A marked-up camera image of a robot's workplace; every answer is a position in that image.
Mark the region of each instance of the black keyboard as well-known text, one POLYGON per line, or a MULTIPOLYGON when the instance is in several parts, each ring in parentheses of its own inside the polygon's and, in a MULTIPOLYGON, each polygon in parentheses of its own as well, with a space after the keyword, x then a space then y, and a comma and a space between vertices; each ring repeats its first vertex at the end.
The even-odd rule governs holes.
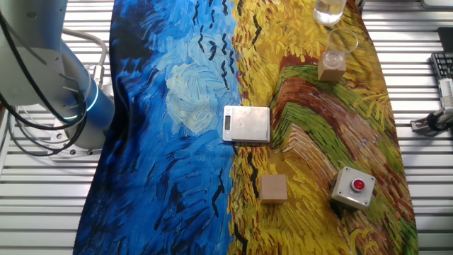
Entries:
POLYGON ((453 53, 438 52, 431 55, 432 68, 438 79, 447 77, 447 68, 453 67, 453 53))

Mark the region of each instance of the black cable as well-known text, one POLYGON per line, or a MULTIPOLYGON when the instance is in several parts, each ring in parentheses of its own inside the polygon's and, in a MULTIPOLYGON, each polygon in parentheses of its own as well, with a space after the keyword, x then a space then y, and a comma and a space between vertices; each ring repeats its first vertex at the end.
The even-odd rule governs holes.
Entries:
POLYGON ((30 72, 27 69, 27 66, 25 65, 25 63, 22 60, 22 57, 21 57, 19 51, 17 50, 16 45, 14 44, 13 38, 11 37, 11 34, 9 33, 8 25, 6 24, 6 21, 4 19, 4 16, 3 16, 1 10, 0 10, 0 26, 1 26, 1 29, 3 30, 4 36, 6 38, 6 41, 8 42, 8 45, 11 48, 11 51, 13 52, 17 63, 19 64, 19 67, 21 68, 21 70, 22 70, 23 74, 25 75, 26 79, 28 80, 30 85, 33 87, 33 89, 35 90, 36 94, 39 96, 41 101, 45 104, 45 106, 49 109, 49 111, 53 115, 55 115, 55 117, 57 117, 58 120, 62 121, 63 123, 69 124, 69 126, 77 124, 83 118, 83 116, 81 114, 82 111, 83 111, 83 106, 81 105, 81 102, 79 101, 79 114, 77 115, 76 120, 75 121, 68 121, 68 120, 64 119, 64 117, 61 116, 55 110, 55 108, 53 108, 53 106, 50 104, 50 102, 45 98, 45 96, 42 93, 42 91, 40 90, 39 86, 36 84, 35 80, 32 78, 30 72))
POLYGON ((32 122, 26 120, 25 118, 23 118, 22 116, 20 116, 13 109, 13 107, 6 101, 6 99, 3 97, 3 95, 0 93, 0 102, 5 106, 5 108, 8 110, 8 112, 10 112, 17 120, 21 121, 22 123, 24 123, 24 124, 26 124, 26 125, 28 125, 28 126, 30 126, 32 128, 37 128, 39 130, 63 130, 63 129, 67 129, 67 128, 73 127, 74 125, 79 124, 81 122, 81 119, 84 118, 84 116, 86 114, 86 107, 84 107, 85 105, 83 103, 84 102, 83 93, 80 91, 79 85, 77 84, 77 81, 75 81, 74 79, 69 78, 67 76, 63 76, 63 78, 65 78, 65 79, 69 79, 69 80, 74 81, 76 83, 77 89, 79 90, 79 93, 77 95, 77 102, 78 102, 78 105, 79 105, 78 106, 79 114, 77 114, 77 118, 76 118, 75 121, 68 122, 68 120, 65 120, 52 107, 52 105, 50 105, 49 101, 45 98, 44 94, 41 92, 41 90, 39 89, 38 85, 35 83, 35 81, 31 77, 31 74, 28 71, 27 67, 25 66, 25 63, 23 62, 22 57, 20 56, 20 54, 17 51, 17 47, 14 44, 14 41, 13 41, 13 39, 11 37, 11 34, 9 33, 7 23, 4 20, 4 17, 1 14, 1 11, 0 11, 0 26, 1 26, 1 29, 3 30, 3 32, 4 32, 6 40, 8 41, 9 47, 11 48, 11 51, 13 52, 14 57, 16 58, 16 61, 19 64, 19 67, 21 68, 21 70, 24 73, 24 75, 27 78, 27 80, 30 82, 30 85, 33 87, 33 89, 35 90, 37 95, 40 97, 42 102, 47 106, 47 108, 50 110, 50 112, 53 115, 55 115, 59 120, 61 120, 63 123, 67 123, 67 124, 65 124, 63 126, 60 126, 60 127, 49 127, 49 126, 46 126, 46 125, 38 125, 38 124, 32 123, 32 122))
POLYGON ((3 97, 3 95, 1 93, 0 93, 0 102, 3 104, 3 106, 5 106, 5 108, 8 110, 8 112, 11 113, 17 120, 21 121, 22 123, 24 123, 32 128, 36 128, 39 130, 55 131, 55 130, 67 129, 67 128, 74 126, 74 125, 69 125, 69 124, 66 124, 66 125, 63 125, 60 127, 50 127, 50 126, 46 126, 46 125, 38 125, 38 124, 35 124, 35 123, 32 123, 32 122, 26 120, 19 113, 17 113, 16 110, 14 110, 13 106, 11 106, 8 102, 6 102, 5 98, 3 97))
POLYGON ((428 114, 428 116, 426 117, 426 124, 428 125, 428 127, 430 127, 431 130, 440 132, 440 131, 445 131, 452 127, 452 124, 447 123, 447 124, 444 124, 442 126, 442 128, 438 128, 437 127, 438 118, 439 118, 439 116, 436 116, 433 113, 428 114))
POLYGON ((19 144, 19 142, 17 141, 16 137, 13 134, 13 130, 11 129, 11 112, 8 112, 8 119, 6 120, 6 124, 8 125, 8 132, 9 132, 9 135, 11 137, 11 140, 13 140, 14 144, 19 149, 21 149, 22 152, 24 152, 27 155, 34 156, 34 157, 48 157, 48 156, 52 156, 52 155, 56 155, 56 154, 60 153, 61 151, 69 148, 70 146, 72 146, 77 141, 77 139, 80 137, 80 135, 82 133, 82 130, 85 128, 86 118, 81 120, 81 123, 77 127, 74 136, 70 139, 70 141, 66 145, 64 145, 61 149, 49 148, 50 150, 52 150, 52 152, 51 153, 45 153, 45 154, 44 153, 29 152, 29 151, 27 151, 25 148, 23 148, 19 144))

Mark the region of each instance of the digital scale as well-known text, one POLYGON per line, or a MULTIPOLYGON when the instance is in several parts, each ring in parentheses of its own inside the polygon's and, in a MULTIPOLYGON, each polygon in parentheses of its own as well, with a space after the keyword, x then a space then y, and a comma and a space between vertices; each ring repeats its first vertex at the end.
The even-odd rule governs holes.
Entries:
POLYGON ((225 106, 223 140, 227 142, 269 142, 269 108, 225 106))

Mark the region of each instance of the red button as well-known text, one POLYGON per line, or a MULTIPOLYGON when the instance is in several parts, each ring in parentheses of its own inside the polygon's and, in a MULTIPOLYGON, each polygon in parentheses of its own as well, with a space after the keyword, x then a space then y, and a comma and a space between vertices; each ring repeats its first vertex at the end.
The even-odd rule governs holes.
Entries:
POLYGON ((365 188, 365 183, 360 179, 355 179, 352 181, 352 189, 354 191, 363 191, 365 188))

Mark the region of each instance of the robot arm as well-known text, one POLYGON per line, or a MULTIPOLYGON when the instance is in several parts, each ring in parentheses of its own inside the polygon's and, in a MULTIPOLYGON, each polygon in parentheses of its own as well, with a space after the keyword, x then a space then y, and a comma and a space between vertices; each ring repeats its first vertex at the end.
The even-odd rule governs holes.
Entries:
MULTIPOLYGON (((82 108, 86 111, 86 124, 78 134, 75 145, 99 149, 113 118, 113 101, 96 86, 82 63, 62 42, 66 6, 67 0, 0 0, 0 12, 7 22, 7 32, 12 35, 19 58, 45 99, 38 96, 36 89, 33 90, 30 79, 26 78, 23 67, 18 64, 18 56, 13 54, 5 34, 0 33, 0 94, 5 99, 2 103, 7 102, 8 106, 39 103, 57 117, 62 117, 60 120, 64 123, 80 118, 81 108, 78 105, 83 103, 86 105, 82 108)), ((70 30, 65 32, 95 40, 90 35, 70 30)), ((104 57, 95 67, 98 83, 102 79, 104 57)), ((75 135, 77 125, 65 131, 68 137, 75 135)))

